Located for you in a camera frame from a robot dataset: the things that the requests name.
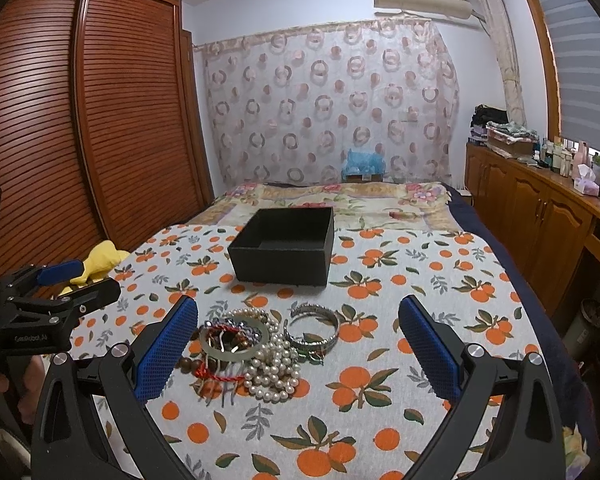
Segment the window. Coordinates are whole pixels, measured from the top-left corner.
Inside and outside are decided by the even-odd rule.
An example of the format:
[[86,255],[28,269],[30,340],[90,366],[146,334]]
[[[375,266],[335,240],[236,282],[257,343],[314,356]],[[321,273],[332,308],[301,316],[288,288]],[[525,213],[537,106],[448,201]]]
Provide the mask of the window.
[[588,0],[528,2],[542,49],[550,137],[586,140],[600,150],[600,17]]

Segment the pearl necklace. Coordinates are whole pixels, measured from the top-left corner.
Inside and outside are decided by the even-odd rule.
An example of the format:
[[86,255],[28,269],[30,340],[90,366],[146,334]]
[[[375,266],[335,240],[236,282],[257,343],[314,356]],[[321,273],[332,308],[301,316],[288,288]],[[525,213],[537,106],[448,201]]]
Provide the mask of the pearl necklace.
[[270,341],[254,355],[244,374],[244,387],[256,399],[265,402],[287,400],[300,379],[298,352],[291,343],[277,334],[279,323],[267,312],[249,307],[229,312],[229,316],[249,316],[263,322],[270,333]]

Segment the blue textured pad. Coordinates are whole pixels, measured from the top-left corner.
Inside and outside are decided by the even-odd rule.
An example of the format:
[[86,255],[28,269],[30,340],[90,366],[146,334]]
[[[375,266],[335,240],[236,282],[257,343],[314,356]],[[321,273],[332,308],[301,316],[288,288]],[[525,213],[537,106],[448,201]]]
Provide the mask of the blue textured pad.
[[435,394],[452,404],[458,402],[462,395],[461,370],[433,327],[409,297],[400,302],[398,317],[400,328]]
[[198,327],[198,306],[191,298],[180,304],[140,361],[134,393],[140,402],[160,396],[191,334]]
[[38,285],[49,286],[56,283],[68,282],[72,278],[81,276],[84,272],[84,265],[80,260],[71,260],[40,270],[36,279]]

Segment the floral blanket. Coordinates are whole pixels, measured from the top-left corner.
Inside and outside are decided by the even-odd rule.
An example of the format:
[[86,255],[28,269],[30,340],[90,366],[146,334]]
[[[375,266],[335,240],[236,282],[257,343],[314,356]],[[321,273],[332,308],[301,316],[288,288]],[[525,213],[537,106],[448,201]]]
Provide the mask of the floral blanket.
[[288,188],[243,184],[218,198],[191,223],[236,226],[247,223],[261,208],[331,206],[336,227],[460,230],[446,205],[450,199],[439,182]]
[[[401,480],[450,408],[398,327],[407,294],[491,354],[520,359],[539,351],[509,277],[476,235],[337,229],[329,285],[314,288],[239,283],[226,247],[240,229],[161,231],[110,274],[123,289],[118,302],[83,318],[72,335],[74,358],[104,354],[163,318],[183,294],[196,299],[200,322],[244,306],[282,320],[302,301],[338,312],[338,343],[324,366],[302,365],[285,402],[257,400],[240,385],[200,388],[191,374],[173,371],[147,409],[196,480]],[[199,352],[192,342],[184,356]],[[459,474],[477,465],[500,402],[492,397]],[[137,475],[105,399],[96,405],[118,461]],[[577,428],[565,438],[567,464],[579,470],[588,457]]]

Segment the beige curtain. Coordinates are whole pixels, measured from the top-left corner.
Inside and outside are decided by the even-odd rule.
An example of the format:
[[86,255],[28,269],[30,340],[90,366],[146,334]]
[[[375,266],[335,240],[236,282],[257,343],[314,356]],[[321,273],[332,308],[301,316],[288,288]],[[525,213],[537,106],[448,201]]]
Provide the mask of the beige curtain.
[[504,83],[509,121],[526,126],[525,105],[522,101],[518,56],[513,43],[511,26],[502,0],[479,0],[484,9],[487,30],[496,47],[498,65]]
[[450,181],[458,82],[431,21],[278,30],[202,52],[228,186],[339,182],[349,149],[384,156],[399,182]]

